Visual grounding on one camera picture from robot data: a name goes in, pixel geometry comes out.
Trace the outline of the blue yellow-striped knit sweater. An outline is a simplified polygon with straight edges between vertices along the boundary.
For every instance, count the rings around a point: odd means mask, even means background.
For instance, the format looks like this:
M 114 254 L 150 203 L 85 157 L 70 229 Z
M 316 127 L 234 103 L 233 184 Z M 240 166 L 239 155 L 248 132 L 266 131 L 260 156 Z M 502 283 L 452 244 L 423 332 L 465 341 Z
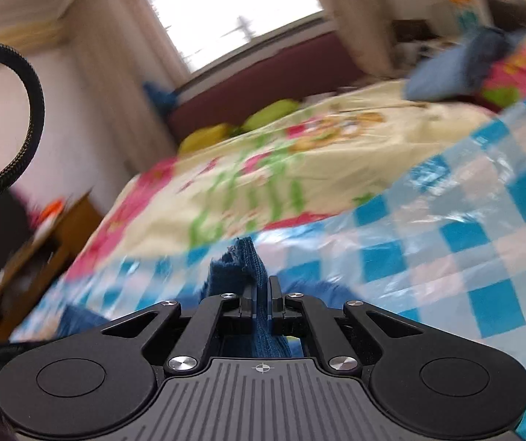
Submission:
M 206 279 L 193 287 L 182 288 L 178 294 L 165 292 L 164 296 L 155 297 L 156 289 L 150 289 L 147 296 L 143 296 L 135 309 L 137 312 L 148 308 L 157 302 L 165 300 L 178 301 L 182 309 L 197 308 L 200 302 L 210 296 L 224 293 L 243 295 L 245 289 L 255 289 L 257 308 L 255 309 L 256 323 L 252 336 L 241 336 L 237 340 L 237 356 L 259 358 L 271 357 L 303 357 L 301 343 L 295 337 L 272 336 L 268 327 L 268 273 L 257 254 L 252 239 L 236 239 L 227 251 L 209 265 Z M 304 295 L 322 300 L 329 308 L 341 309 L 344 303 L 355 298 L 355 294 L 344 285 L 328 281 L 313 281 L 311 278 L 293 280 L 282 286 L 282 291 L 301 292 Z M 54 337 L 68 337 L 83 333 L 93 327 L 99 327 L 110 319 L 94 309 L 84 307 L 84 302 L 70 303 L 65 306 L 59 317 L 59 323 Z

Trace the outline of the beige curtain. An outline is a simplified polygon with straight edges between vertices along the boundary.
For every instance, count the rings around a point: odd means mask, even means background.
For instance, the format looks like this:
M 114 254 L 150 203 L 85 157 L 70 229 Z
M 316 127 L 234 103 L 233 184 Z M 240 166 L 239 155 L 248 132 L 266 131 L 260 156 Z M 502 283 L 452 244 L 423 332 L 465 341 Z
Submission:
M 132 172 L 176 152 L 165 119 L 279 50 L 335 33 L 364 76 L 393 74 L 386 0 L 74 0 L 71 45 Z

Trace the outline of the folded blue grey cloth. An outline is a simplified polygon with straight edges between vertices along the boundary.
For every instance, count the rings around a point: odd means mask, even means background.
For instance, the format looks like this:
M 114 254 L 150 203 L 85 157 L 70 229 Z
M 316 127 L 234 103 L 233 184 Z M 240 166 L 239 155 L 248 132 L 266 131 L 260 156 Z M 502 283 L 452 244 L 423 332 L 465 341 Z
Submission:
M 435 103 L 471 96 L 482 88 L 493 65 L 512 54 L 525 37 L 526 29 L 479 27 L 452 48 L 421 61 L 407 78 L 404 97 Z

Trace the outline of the blue checkered plastic sheet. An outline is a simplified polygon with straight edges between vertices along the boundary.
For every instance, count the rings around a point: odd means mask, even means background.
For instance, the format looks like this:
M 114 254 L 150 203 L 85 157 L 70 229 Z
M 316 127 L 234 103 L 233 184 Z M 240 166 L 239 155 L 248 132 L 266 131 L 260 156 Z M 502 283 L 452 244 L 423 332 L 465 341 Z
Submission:
M 526 100 L 338 215 L 250 233 L 284 286 L 311 278 L 356 299 L 497 347 L 526 368 Z M 126 257 L 58 281 L 13 340 L 50 337 L 67 304 L 113 320 L 203 282 L 235 239 L 170 256 Z M 526 413 L 518 429 L 526 439 Z

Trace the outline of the floral bed quilt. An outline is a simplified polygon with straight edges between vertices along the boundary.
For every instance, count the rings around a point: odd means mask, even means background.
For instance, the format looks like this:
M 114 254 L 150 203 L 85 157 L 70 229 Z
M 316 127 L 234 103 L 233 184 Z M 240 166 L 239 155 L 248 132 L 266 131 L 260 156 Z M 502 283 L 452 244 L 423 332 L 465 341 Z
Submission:
M 126 257 L 170 256 L 360 206 L 526 97 L 526 37 L 474 94 L 409 101 L 388 81 L 161 160 L 116 198 L 67 279 Z

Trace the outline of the wooden side table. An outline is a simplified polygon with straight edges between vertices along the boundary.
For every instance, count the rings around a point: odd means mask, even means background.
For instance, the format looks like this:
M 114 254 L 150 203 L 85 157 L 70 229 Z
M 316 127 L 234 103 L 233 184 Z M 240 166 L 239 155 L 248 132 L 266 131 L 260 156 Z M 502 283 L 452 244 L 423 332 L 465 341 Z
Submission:
M 0 196 L 0 341 L 73 264 L 101 221 L 88 193 L 37 226 L 17 194 Z

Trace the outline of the dark red window bench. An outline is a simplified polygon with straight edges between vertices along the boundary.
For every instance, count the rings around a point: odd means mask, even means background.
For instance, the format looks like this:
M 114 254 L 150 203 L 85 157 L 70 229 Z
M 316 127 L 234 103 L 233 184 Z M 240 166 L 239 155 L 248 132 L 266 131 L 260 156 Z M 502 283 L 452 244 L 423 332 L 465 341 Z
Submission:
M 250 115 L 280 100 L 301 101 L 332 92 L 360 79 L 354 63 L 335 33 L 294 46 L 187 97 L 165 119 L 176 143 L 198 129 L 227 122 L 242 125 Z

